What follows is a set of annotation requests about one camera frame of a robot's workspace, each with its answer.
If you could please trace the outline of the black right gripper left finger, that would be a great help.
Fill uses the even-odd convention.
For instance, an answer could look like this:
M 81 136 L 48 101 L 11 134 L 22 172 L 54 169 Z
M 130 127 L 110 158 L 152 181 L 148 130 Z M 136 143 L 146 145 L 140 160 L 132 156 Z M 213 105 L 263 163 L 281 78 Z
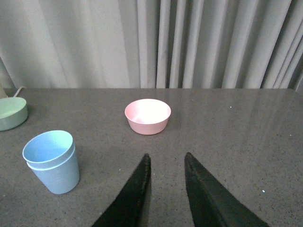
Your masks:
M 151 201 L 151 158 L 145 154 L 94 227 L 146 227 Z

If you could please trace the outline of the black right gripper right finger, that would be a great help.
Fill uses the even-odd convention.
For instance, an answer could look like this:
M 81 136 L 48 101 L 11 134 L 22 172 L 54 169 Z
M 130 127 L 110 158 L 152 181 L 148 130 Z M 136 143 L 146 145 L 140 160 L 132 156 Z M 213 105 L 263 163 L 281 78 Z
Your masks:
M 191 153 L 185 156 L 186 190 L 196 227 L 268 227 L 239 202 Z

